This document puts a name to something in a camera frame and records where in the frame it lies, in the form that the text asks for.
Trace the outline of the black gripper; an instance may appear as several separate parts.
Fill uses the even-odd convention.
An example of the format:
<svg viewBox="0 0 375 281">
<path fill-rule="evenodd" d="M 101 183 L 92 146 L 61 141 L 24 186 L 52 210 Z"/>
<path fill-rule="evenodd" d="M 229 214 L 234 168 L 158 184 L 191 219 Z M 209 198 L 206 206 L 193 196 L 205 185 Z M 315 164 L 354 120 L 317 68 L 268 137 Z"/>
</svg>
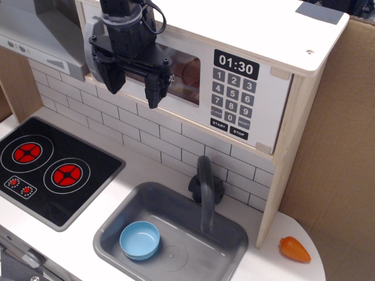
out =
<svg viewBox="0 0 375 281">
<path fill-rule="evenodd" d="M 96 43 L 105 61 L 98 61 L 99 75 L 107 90 L 116 94 L 125 84 L 125 71 L 145 78 L 145 94 L 150 109 L 158 107 L 166 97 L 173 79 L 172 59 L 156 44 L 156 37 L 166 28 L 164 20 L 156 27 L 153 13 L 100 16 L 105 30 L 102 43 Z"/>
</svg>

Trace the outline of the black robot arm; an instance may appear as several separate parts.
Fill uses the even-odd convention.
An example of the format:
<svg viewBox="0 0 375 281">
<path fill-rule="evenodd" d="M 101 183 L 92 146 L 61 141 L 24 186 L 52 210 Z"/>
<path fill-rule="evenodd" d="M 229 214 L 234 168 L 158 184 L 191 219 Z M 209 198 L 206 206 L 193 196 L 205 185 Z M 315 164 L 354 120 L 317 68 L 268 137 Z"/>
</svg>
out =
<svg viewBox="0 0 375 281">
<path fill-rule="evenodd" d="M 126 73 L 142 77 L 151 109 L 174 81 L 172 59 L 156 44 L 166 22 L 156 28 L 152 1 L 101 1 L 101 16 L 86 23 L 85 56 L 91 75 L 116 94 Z"/>
</svg>

